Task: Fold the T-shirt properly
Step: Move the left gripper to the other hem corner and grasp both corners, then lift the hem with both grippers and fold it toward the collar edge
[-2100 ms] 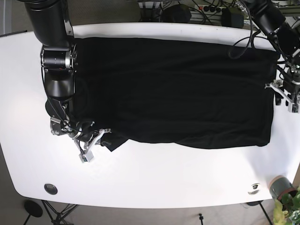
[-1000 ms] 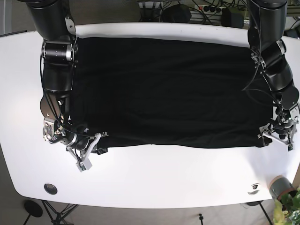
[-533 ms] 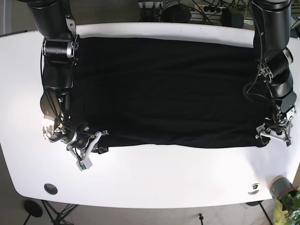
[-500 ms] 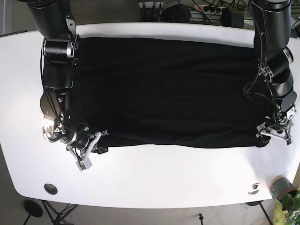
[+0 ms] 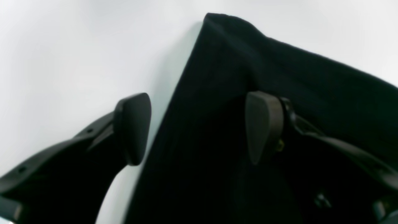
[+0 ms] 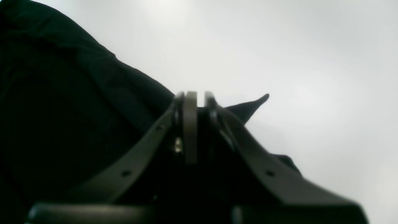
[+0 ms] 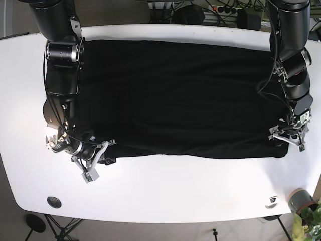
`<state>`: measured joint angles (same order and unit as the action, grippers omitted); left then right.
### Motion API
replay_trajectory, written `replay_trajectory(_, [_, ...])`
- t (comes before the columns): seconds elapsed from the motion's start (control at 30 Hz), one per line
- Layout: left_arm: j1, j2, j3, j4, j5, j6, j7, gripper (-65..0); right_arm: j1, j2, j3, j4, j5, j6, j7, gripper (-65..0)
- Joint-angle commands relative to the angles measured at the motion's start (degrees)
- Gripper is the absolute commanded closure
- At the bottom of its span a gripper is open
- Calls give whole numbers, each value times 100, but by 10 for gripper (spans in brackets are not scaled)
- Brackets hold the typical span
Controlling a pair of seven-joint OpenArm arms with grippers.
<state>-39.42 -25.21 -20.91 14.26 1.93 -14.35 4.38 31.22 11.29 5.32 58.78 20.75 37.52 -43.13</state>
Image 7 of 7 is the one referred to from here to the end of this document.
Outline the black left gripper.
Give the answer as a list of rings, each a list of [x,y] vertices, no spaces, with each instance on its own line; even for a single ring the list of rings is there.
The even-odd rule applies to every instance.
[[[305,136],[309,132],[307,124],[311,121],[311,118],[312,115],[310,109],[306,108],[300,115],[295,115],[294,111],[292,111],[286,119],[286,126],[283,128],[288,135],[297,136],[299,138],[298,146],[300,152],[305,150]],[[279,128],[270,128],[269,132],[269,140],[278,139],[294,145],[294,142],[290,138],[281,135],[282,131],[280,131]]]

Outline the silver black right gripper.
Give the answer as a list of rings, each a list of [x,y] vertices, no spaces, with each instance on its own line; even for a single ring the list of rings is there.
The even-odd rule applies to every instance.
[[[73,162],[81,169],[82,177],[86,183],[96,181],[99,174],[95,167],[98,164],[106,166],[116,163],[116,158],[107,157],[104,153],[109,141],[101,144],[89,144],[84,141],[76,140],[65,133],[61,127],[47,124],[46,145],[49,150],[55,153],[66,152],[73,156]]]

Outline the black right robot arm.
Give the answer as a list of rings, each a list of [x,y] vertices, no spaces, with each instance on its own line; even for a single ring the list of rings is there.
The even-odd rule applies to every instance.
[[[54,153],[71,155],[86,183],[99,177],[95,166],[115,163],[105,157],[115,140],[98,142],[93,131],[78,133],[75,116],[79,75],[83,66],[85,38],[74,1],[28,1],[37,26],[47,39],[43,60],[46,101],[43,115],[47,122],[46,145]]]

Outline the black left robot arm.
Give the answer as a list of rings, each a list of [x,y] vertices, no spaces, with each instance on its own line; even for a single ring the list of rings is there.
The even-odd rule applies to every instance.
[[[308,67],[312,59],[305,45],[309,36],[310,1],[267,1],[262,5],[271,25],[270,50],[274,54],[268,80],[257,85],[263,97],[277,97],[265,92],[271,80],[280,83],[284,97],[279,100],[289,110],[281,124],[270,128],[271,139],[278,139],[305,150],[305,134],[311,120],[313,97],[310,94]]]

